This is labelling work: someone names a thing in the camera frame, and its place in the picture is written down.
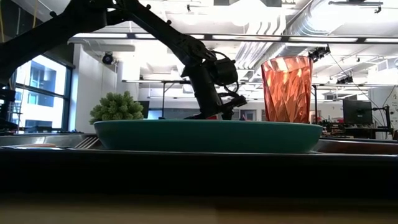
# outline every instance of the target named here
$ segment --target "teal plate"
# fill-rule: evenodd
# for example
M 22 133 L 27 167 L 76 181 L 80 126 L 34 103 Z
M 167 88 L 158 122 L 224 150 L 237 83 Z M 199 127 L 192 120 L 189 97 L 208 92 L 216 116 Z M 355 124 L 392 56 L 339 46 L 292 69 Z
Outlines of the teal plate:
M 216 120 L 99 121 L 94 127 L 107 149 L 133 151 L 303 153 L 322 133 L 312 124 Z

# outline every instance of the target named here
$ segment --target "security camera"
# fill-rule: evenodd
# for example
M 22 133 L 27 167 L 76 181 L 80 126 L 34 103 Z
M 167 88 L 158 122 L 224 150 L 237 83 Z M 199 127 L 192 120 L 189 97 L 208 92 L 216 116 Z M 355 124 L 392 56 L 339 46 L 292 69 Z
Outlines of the security camera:
M 114 62 L 114 58 L 112 56 L 112 52 L 106 52 L 104 57 L 102 58 L 102 62 L 105 65 L 112 65 Z

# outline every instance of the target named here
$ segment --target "succulent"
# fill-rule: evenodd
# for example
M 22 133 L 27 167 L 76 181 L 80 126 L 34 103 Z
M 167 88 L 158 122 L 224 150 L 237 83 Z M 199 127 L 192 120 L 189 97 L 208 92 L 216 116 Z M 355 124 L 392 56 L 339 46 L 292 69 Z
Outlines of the succulent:
M 106 97 L 101 98 L 99 105 L 96 105 L 91 111 L 90 124 L 97 121 L 110 121 L 121 119 L 143 119 L 141 111 L 144 107 L 139 102 L 134 101 L 128 91 L 124 94 L 108 93 Z

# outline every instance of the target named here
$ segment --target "faceted plastic cup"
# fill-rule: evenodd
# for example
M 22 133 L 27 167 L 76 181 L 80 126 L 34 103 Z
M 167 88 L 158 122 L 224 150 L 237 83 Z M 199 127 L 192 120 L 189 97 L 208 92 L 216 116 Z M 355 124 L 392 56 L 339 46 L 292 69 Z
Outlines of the faceted plastic cup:
M 312 59 L 287 56 L 262 64 L 268 121 L 309 123 Z

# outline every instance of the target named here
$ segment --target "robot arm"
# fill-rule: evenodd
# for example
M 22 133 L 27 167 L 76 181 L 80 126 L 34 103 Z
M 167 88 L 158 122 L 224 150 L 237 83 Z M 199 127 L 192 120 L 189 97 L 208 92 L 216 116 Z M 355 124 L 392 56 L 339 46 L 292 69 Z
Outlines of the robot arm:
M 199 40 L 181 34 L 138 0 L 71 0 L 63 13 L 52 13 L 52 16 L 53 19 L 0 45 L 0 84 L 6 84 L 17 67 L 75 34 L 133 21 L 170 48 L 185 65 L 182 76 L 189 77 L 201 111 L 192 119 L 218 113 L 230 119 L 235 106 L 246 104 L 243 96 L 229 90 L 234 99 L 223 104 L 215 89 L 215 84 L 226 88 L 238 81 L 234 61 L 228 57 L 217 60 L 216 52 L 210 52 Z

